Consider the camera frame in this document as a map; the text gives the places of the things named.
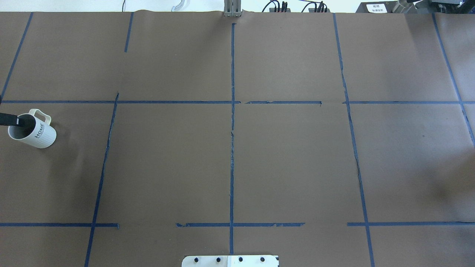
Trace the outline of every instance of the metal bracket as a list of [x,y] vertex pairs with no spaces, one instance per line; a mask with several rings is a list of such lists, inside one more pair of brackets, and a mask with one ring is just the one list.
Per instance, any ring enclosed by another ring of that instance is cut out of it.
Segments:
[[188,256],[181,267],[279,267],[279,256],[232,255],[232,256]]
[[225,17],[241,17],[241,0],[224,0]]

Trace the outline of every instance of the white wall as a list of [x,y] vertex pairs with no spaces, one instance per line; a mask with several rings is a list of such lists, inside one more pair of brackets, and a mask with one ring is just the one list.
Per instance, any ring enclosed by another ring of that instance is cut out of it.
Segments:
[[[0,0],[0,11],[121,11],[123,0]],[[361,0],[324,0],[332,12],[354,13]],[[126,11],[170,11],[180,0],[126,0]],[[261,12],[268,0],[242,0],[242,9]],[[306,2],[288,0],[292,12],[300,12]],[[224,9],[224,0],[185,0],[180,11],[212,11]]]

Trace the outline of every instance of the mug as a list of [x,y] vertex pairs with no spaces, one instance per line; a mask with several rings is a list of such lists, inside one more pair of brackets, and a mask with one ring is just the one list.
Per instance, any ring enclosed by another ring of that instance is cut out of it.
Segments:
[[[45,121],[35,117],[36,112],[45,118]],[[51,117],[37,108],[18,116],[25,121],[25,127],[9,126],[8,135],[13,139],[37,148],[47,148],[56,140],[56,130],[49,126]]]

